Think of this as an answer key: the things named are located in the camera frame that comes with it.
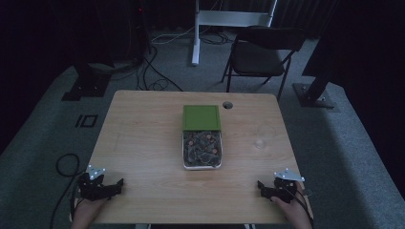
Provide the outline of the person's left hand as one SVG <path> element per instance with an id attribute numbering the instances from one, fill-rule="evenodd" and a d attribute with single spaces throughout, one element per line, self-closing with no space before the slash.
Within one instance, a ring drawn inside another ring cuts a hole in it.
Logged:
<path id="1" fill-rule="evenodd" d="M 76 199 L 75 213 L 73 215 L 70 229 L 89 229 L 106 202 L 106 198 L 95 201 Z"/>

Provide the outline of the black folding chair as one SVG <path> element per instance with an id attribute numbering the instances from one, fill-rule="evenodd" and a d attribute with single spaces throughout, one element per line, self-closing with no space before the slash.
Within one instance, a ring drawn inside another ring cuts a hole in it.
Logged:
<path id="1" fill-rule="evenodd" d="M 304 32 L 296 28 L 243 28 L 231 46 L 221 79 L 222 82 L 227 79 L 226 91 L 230 91 L 233 76 L 263 77 L 264 84 L 272 77 L 281 76 L 282 81 L 277 93 L 277 99 L 280 99 L 291 57 L 301 50 L 305 40 Z"/>

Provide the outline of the green box lid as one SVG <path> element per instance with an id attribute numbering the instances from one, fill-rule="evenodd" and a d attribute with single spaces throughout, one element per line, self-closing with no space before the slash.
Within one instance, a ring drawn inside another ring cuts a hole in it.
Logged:
<path id="1" fill-rule="evenodd" d="M 221 120 L 217 105 L 184 105 L 182 115 L 184 131 L 219 131 Z"/>

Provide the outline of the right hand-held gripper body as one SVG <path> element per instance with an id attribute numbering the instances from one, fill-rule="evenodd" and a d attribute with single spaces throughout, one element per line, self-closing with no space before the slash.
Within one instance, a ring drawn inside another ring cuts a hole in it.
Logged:
<path id="1" fill-rule="evenodd" d="M 274 187 L 276 196 L 286 203 L 290 203 L 296 195 L 296 181 L 304 182 L 305 178 L 286 168 L 284 171 L 274 173 Z"/>

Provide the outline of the person's right hand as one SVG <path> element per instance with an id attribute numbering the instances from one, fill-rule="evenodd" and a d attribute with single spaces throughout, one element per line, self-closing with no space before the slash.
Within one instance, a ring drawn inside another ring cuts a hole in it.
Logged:
<path id="1" fill-rule="evenodd" d="M 296 181 L 297 192 L 295 199 L 286 203 L 277 197 L 270 200 L 274 202 L 285 214 L 285 218 L 290 222 L 294 229 L 313 229 L 310 214 L 307 212 L 306 200 L 303 196 L 301 184 Z"/>

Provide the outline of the clear box of dried mix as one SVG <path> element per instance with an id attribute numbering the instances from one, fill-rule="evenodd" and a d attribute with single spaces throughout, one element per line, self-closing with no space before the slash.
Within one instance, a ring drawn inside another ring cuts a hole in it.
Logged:
<path id="1" fill-rule="evenodd" d="M 182 158 L 186 170 L 211 170 L 222 166 L 223 144 L 220 131 L 184 131 Z"/>

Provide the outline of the black stand with base plate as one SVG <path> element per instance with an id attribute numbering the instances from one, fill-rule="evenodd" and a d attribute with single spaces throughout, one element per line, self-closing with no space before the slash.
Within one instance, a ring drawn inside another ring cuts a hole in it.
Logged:
<path id="1" fill-rule="evenodd" d="M 103 97 L 111 75 L 97 73 L 87 63 L 74 63 L 77 79 L 72 88 L 63 94 L 62 101 L 79 101 L 82 97 Z"/>
<path id="2" fill-rule="evenodd" d="M 302 107 L 325 108 L 332 110 L 335 103 L 326 93 L 326 87 L 332 77 L 333 53 L 330 41 L 326 36 L 319 39 L 306 67 L 303 76 L 313 76 L 311 84 L 294 83 L 293 89 Z"/>

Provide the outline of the white metal stand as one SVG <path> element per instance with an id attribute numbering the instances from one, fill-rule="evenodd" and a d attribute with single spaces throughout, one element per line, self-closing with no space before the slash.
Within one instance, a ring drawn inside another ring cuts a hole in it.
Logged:
<path id="1" fill-rule="evenodd" d="M 214 27 L 270 27 L 274 18 L 278 0 L 270 0 L 268 12 L 226 11 L 226 10 L 201 10 L 200 0 L 195 0 L 195 25 L 191 64 L 198 66 L 200 63 L 200 26 Z"/>

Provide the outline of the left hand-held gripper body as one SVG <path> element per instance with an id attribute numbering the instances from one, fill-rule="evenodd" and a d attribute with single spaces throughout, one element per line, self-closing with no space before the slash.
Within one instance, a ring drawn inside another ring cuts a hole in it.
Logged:
<path id="1" fill-rule="evenodd" d="M 102 184 L 105 168 L 96 168 L 92 165 L 79 177 L 79 194 L 90 201 L 106 199 L 109 197 L 107 188 Z"/>

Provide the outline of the dark equipment tower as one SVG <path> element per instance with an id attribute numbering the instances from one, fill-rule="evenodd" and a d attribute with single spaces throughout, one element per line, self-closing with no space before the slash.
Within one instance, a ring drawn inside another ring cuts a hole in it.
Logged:
<path id="1" fill-rule="evenodd" d="M 127 19 L 130 28 L 130 44 L 127 55 L 141 63 L 151 52 L 147 0 L 127 0 Z"/>

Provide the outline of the clear glass cup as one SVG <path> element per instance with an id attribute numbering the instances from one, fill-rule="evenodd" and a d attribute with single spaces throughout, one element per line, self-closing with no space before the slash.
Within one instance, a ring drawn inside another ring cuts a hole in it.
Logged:
<path id="1" fill-rule="evenodd" d="M 275 129 L 270 124 L 262 124 L 257 128 L 253 146 L 257 149 L 263 150 L 268 146 L 271 139 L 275 137 Z"/>

